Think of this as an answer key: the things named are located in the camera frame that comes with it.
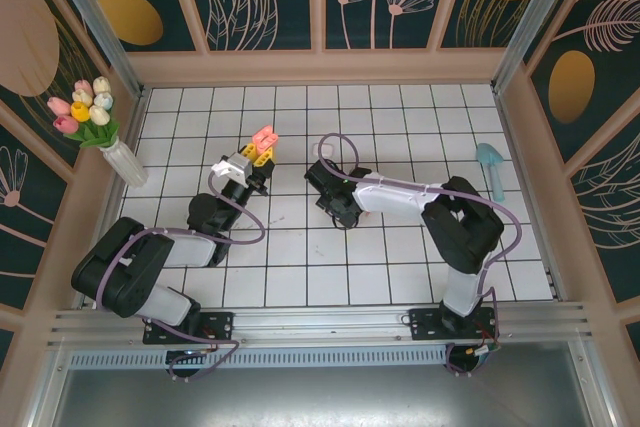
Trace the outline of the grey metal shelf panel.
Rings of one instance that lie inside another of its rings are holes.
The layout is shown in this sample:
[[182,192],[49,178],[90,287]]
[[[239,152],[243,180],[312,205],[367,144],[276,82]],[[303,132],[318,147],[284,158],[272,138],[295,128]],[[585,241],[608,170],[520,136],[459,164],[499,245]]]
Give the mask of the grey metal shelf panel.
[[238,365],[192,383],[161,369],[46,367],[31,427],[623,427],[582,345],[511,344],[476,373],[440,365]]

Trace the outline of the light blue toy shovel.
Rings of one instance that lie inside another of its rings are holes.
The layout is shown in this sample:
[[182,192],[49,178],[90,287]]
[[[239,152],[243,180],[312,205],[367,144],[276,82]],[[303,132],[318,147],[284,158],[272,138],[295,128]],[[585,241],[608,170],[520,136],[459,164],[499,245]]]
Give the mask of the light blue toy shovel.
[[503,202],[505,196],[499,175],[499,166],[504,162],[502,155],[492,145],[479,143],[476,149],[476,160],[489,174],[494,201]]

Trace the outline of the artificial tulip bouquet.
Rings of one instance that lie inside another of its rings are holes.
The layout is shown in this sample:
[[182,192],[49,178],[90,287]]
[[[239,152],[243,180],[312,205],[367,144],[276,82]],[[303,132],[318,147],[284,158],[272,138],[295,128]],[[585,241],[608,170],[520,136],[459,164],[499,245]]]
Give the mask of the artificial tulip bouquet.
[[119,142],[119,123],[112,112],[114,97],[106,77],[78,80],[71,102],[51,97],[46,105],[55,115],[54,128],[81,148],[108,149]]

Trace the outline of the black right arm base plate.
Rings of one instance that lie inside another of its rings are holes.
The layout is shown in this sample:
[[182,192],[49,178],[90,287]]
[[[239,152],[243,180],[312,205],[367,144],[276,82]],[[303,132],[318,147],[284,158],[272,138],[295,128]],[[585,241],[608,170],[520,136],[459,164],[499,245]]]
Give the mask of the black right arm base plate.
[[440,307],[411,309],[408,316],[413,340],[480,341],[496,337],[492,307],[479,307],[467,317]]

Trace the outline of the aluminium frame post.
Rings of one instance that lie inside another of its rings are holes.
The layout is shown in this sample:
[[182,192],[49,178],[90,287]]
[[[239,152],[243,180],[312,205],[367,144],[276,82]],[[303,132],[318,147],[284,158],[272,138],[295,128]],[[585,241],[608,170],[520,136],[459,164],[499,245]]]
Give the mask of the aluminium frame post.
[[120,76],[127,91],[139,99],[143,92],[143,85],[134,72],[121,42],[116,37],[97,0],[73,0],[73,3],[83,15],[89,29],[111,62],[112,67]]
[[500,96],[521,64],[526,51],[557,0],[531,0],[509,41],[491,80],[492,92]]

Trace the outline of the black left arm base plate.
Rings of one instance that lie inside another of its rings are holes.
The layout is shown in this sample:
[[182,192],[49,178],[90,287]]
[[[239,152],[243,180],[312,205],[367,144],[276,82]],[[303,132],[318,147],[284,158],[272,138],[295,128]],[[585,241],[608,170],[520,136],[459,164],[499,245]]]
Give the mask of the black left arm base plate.
[[[233,316],[231,312],[192,313],[188,314],[181,324],[172,326],[172,329],[192,337],[230,340]],[[142,342],[145,345],[194,344],[193,340],[179,336],[150,321],[145,323]]]

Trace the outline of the aluminium mounting rail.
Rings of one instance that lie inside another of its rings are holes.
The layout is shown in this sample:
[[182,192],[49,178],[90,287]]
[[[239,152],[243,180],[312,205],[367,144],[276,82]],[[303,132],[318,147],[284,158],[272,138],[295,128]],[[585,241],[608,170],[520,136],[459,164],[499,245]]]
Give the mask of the aluminium mounting rail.
[[[333,347],[407,345],[406,306],[239,308],[232,338],[243,347]],[[500,302],[501,343],[588,339],[593,330],[576,302]],[[56,313],[46,345],[63,349],[142,349],[139,318],[123,319],[97,310]]]

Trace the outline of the clear ribbed glass vase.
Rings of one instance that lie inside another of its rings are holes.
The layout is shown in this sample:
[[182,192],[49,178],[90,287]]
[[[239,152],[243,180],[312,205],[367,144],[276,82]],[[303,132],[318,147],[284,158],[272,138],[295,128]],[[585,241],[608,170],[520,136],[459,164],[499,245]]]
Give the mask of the clear ribbed glass vase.
[[148,174],[126,143],[117,139],[111,146],[101,147],[100,151],[128,187],[141,188],[146,184]]

